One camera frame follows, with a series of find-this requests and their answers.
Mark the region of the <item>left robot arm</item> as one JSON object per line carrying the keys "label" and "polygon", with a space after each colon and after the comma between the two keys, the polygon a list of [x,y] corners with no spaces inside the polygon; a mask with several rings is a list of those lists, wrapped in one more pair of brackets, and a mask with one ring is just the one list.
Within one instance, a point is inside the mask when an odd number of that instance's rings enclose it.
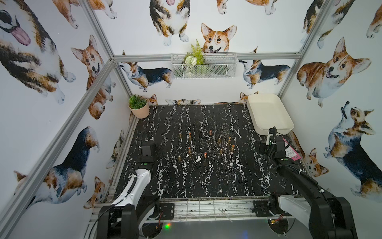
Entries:
{"label": "left robot arm", "polygon": [[107,239],[113,224],[120,224],[120,236],[123,239],[138,239],[143,224],[155,212],[153,197],[139,204],[147,185],[150,183],[156,158],[156,144],[153,140],[140,143],[141,153],[135,166],[129,170],[132,174],[126,187],[110,206],[103,206],[95,222],[96,239]]}

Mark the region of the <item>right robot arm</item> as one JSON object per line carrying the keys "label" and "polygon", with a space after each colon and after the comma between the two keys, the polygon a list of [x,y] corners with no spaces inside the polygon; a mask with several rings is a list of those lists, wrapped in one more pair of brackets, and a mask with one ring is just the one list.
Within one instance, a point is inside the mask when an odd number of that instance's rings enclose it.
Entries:
{"label": "right robot arm", "polygon": [[266,141],[256,143],[256,149],[264,153],[278,175],[287,179],[302,195],[302,198],[295,198],[272,193],[269,207],[273,214],[290,214],[309,229],[314,239],[358,237],[350,203],[324,190],[287,158],[283,135],[276,127],[268,130]]}

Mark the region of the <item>pink label card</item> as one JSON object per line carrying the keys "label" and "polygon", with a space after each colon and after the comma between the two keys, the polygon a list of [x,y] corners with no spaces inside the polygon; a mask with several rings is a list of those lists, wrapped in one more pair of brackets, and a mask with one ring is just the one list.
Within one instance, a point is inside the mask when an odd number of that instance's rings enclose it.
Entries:
{"label": "pink label card", "polygon": [[301,159],[301,156],[299,155],[299,153],[294,149],[294,146],[293,146],[293,142],[291,139],[289,139],[288,137],[284,137],[283,136],[283,140],[285,142],[285,146],[287,146],[287,148],[285,149],[286,151],[286,157],[292,159],[293,161],[298,161]]}

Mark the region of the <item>cream rectangular tray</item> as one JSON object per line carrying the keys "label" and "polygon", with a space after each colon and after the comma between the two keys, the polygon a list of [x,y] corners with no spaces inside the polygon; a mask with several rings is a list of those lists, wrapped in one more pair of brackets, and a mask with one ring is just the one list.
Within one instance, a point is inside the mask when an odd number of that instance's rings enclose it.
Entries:
{"label": "cream rectangular tray", "polygon": [[249,95],[247,107],[255,132],[259,135],[268,135],[273,127],[283,135],[294,129],[294,123],[277,95]]}

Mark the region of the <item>potted green plant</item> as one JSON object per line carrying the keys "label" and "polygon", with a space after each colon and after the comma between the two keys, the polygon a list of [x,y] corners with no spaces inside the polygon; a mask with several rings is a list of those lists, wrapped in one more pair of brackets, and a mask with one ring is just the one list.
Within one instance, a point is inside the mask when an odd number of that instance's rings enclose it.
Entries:
{"label": "potted green plant", "polygon": [[149,103],[148,100],[138,96],[132,95],[129,98],[129,108],[131,112],[138,118],[144,119],[149,116]]}

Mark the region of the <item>artificial fern with flower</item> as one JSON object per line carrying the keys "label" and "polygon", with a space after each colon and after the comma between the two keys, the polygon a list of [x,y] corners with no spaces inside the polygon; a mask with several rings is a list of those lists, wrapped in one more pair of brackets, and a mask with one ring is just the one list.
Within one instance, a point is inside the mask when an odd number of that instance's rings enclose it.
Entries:
{"label": "artificial fern with flower", "polygon": [[198,40],[195,45],[191,44],[191,49],[192,51],[186,54],[182,62],[187,78],[201,76],[206,72],[205,55]]}

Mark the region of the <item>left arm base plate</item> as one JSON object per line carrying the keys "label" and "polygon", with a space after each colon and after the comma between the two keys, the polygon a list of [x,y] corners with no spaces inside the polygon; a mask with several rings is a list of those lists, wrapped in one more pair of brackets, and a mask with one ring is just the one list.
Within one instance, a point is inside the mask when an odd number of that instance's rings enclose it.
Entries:
{"label": "left arm base plate", "polygon": [[155,207],[154,219],[159,220],[172,220],[175,214],[175,204],[174,203],[160,203]]}

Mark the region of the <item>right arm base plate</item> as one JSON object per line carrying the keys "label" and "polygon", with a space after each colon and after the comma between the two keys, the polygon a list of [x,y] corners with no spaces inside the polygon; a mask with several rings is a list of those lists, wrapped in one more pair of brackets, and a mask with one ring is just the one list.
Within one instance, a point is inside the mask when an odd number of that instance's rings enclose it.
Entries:
{"label": "right arm base plate", "polygon": [[281,213],[277,213],[269,205],[268,200],[254,200],[252,212],[256,214],[257,217],[279,217]]}

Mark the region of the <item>aluminium front rail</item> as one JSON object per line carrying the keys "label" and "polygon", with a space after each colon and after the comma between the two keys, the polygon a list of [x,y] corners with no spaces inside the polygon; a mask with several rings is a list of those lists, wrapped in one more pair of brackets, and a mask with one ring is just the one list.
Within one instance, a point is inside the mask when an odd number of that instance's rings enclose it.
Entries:
{"label": "aluminium front rail", "polygon": [[[280,197],[223,197],[223,198],[183,198],[158,199],[154,196],[143,197],[142,201],[150,197],[160,203],[174,203],[175,214],[172,220],[155,220],[154,214],[149,216],[144,224],[166,222],[207,222],[207,221],[244,221],[258,219],[288,219],[296,218],[304,225],[308,225],[313,217],[312,207],[298,195],[282,195]],[[254,200],[268,200],[269,205],[279,217],[257,217],[252,212]]]}

